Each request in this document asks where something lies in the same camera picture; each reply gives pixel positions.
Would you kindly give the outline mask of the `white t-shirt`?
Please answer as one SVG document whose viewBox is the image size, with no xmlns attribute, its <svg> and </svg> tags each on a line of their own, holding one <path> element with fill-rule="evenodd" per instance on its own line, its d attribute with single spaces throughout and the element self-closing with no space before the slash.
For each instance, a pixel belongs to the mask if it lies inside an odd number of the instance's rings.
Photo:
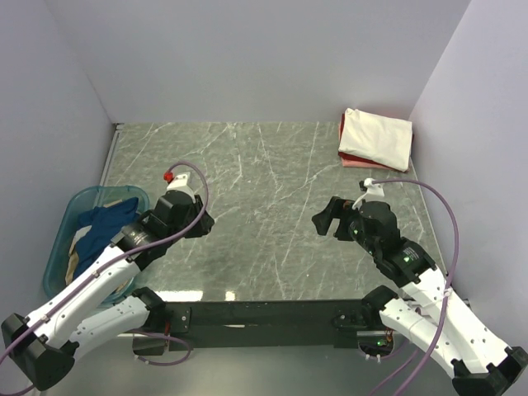
<svg viewBox="0 0 528 396">
<path fill-rule="evenodd" d="M 407 172 L 413 123 L 348 108 L 338 129 L 337 155 L 343 167 Z"/>
</svg>

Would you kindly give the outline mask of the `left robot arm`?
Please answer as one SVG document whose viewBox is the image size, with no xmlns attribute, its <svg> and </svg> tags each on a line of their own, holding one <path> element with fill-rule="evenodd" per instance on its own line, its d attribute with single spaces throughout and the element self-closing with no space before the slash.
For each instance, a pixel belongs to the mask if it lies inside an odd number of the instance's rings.
<svg viewBox="0 0 528 396">
<path fill-rule="evenodd" d="M 165 320 L 163 301 L 151 290 L 134 292 L 117 306 L 95 310 L 119 285 L 164 256 L 181 238 L 207 235 L 214 220 L 208 196 L 167 191 L 153 210 L 125 225 L 72 284 L 27 315 L 13 313 L 1 324 L 5 351 L 31 382 L 55 386 L 76 360 L 115 335 L 136 328 L 153 332 Z"/>
</svg>

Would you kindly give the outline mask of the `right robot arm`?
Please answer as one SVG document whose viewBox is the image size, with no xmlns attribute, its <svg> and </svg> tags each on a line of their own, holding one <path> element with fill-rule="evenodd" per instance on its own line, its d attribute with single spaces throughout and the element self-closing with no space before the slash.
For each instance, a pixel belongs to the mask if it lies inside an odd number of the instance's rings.
<svg viewBox="0 0 528 396">
<path fill-rule="evenodd" d="M 339 222 L 335 238 L 364 248 L 398 288 L 380 286 L 363 298 L 366 326 L 392 329 L 428 353 L 459 395 L 502 395 L 511 388 L 527 367 L 526 351 L 508 346 L 476 317 L 426 250 L 401 235 L 388 204 L 333 197 L 312 222 L 325 235 L 333 220 Z"/>
</svg>

